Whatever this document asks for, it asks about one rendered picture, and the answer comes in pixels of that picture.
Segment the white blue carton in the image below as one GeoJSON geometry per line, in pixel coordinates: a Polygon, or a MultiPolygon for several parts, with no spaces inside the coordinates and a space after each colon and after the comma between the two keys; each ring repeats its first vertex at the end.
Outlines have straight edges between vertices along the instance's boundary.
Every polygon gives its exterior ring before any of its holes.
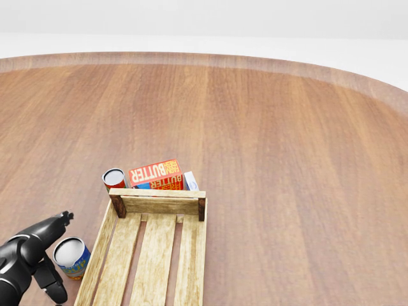
{"type": "Polygon", "coordinates": [[[192,173],[192,171],[184,173],[185,190],[199,191],[198,183],[192,173]]]}

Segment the red butter box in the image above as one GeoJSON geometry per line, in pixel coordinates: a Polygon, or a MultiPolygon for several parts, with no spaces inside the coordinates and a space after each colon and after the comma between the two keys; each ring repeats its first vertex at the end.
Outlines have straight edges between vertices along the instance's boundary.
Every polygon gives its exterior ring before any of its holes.
{"type": "Polygon", "coordinates": [[[133,189],[184,190],[184,176],[176,159],[129,170],[133,189]]]}

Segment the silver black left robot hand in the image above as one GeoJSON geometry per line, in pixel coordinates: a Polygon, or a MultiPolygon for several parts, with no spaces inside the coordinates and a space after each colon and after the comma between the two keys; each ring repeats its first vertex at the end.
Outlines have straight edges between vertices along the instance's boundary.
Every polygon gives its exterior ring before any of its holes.
{"type": "Polygon", "coordinates": [[[62,237],[73,217],[63,211],[19,231],[0,246],[0,306],[19,306],[33,280],[56,305],[67,302],[62,277],[46,250],[62,237]]]}

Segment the red tin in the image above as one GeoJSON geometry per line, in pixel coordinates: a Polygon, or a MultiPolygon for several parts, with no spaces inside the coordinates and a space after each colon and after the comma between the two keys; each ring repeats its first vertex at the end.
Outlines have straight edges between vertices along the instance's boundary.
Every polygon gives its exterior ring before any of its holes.
{"type": "Polygon", "coordinates": [[[102,174],[101,179],[109,192],[111,188],[126,188],[124,172],[119,168],[111,168],[102,174]]]}

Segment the wooden slat tray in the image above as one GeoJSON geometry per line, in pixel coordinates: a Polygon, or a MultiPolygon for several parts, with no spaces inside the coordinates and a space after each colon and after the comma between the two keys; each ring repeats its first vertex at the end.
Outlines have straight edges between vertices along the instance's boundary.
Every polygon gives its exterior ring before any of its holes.
{"type": "Polygon", "coordinates": [[[175,227],[182,225],[175,306],[202,306],[207,235],[204,191],[112,188],[75,306],[120,306],[146,223],[130,306],[164,305],[175,227]]]}

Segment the blue alphabet soup tin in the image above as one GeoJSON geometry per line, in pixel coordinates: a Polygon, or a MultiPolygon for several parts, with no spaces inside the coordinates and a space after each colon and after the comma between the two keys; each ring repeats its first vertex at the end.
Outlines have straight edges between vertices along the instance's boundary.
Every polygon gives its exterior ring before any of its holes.
{"type": "Polygon", "coordinates": [[[52,259],[68,278],[78,281],[84,277],[90,256],[81,238],[68,237],[56,245],[52,259]]]}

